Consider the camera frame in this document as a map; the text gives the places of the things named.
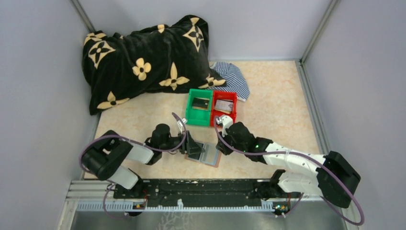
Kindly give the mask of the pink leather card holder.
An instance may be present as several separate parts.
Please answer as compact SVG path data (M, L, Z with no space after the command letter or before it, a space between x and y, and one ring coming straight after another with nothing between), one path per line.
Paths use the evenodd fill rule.
M204 143L199 141L197 141L197 144L202 147L202 152L200 154L193 154L191 156L186 154L184 158L192 162L217 168L220 162L221 153L216 146L212 143Z

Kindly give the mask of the black VIP card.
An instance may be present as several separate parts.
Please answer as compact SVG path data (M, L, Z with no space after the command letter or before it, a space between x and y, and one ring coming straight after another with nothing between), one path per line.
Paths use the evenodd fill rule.
M210 100L207 98L194 98L192 101L192 109L208 110Z

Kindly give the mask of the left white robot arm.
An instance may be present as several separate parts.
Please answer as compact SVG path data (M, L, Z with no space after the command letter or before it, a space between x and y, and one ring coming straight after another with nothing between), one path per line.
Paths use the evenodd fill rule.
M179 151L181 154L198 155L204 152L188 130L186 119L177 121L179 133L172 136L167 124L158 124L143 143L118 135L109 130L91 142L79 158L80 166L100 181L109 181L124 188L131 198L138 198L144 191L142 179L135 172L122 166L125 160L153 165L164 152Z

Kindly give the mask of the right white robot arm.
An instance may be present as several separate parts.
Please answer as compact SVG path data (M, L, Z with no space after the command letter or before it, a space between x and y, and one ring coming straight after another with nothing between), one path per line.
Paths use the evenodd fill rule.
M298 192L322 196L337 207L350 206L361 176L340 153L321 155L290 149L255 137L242 122L228 115L215 116L213 121L222 129L217 131L216 147L224 155L241 153L253 162L279 167L270 183L274 197Z

